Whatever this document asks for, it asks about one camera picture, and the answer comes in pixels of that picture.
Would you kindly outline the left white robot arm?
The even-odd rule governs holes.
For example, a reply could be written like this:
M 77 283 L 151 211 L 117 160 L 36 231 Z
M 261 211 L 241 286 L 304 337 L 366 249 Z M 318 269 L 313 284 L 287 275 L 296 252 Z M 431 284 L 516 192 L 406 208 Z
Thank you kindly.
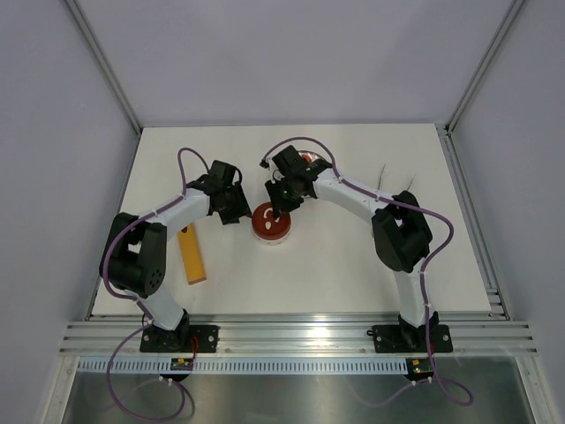
M 146 214 L 114 217 L 99 267 L 107 291 L 142 311 L 143 352 L 194 352 L 201 333 L 164 286 L 170 239 L 190 224 L 217 214 L 223 225 L 249 217 L 241 170 L 213 161 L 197 179 L 183 182 L 180 194 Z

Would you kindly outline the metal food tongs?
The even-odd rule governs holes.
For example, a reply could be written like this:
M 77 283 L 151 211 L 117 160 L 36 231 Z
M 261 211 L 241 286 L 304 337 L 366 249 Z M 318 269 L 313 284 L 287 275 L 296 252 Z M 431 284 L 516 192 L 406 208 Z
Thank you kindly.
M 410 191 L 415 178 L 414 172 L 402 171 L 384 164 L 377 180 L 377 189 L 392 194 Z

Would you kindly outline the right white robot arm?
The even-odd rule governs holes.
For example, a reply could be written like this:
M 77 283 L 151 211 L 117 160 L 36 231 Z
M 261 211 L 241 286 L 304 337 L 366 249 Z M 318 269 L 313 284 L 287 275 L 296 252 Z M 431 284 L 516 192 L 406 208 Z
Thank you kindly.
M 332 161 L 321 156 L 309 161 L 292 145 L 264 156 L 260 166 L 272 172 L 265 187 L 275 216 L 288 215 L 312 198 L 335 204 L 371 225 L 376 254 L 393 272 L 399 295 L 393 334 L 409 351 L 424 349 L 439 318 L 424 275 L 433 234 L 415 196 L 408 191 L 389 196 L 355 185 Z

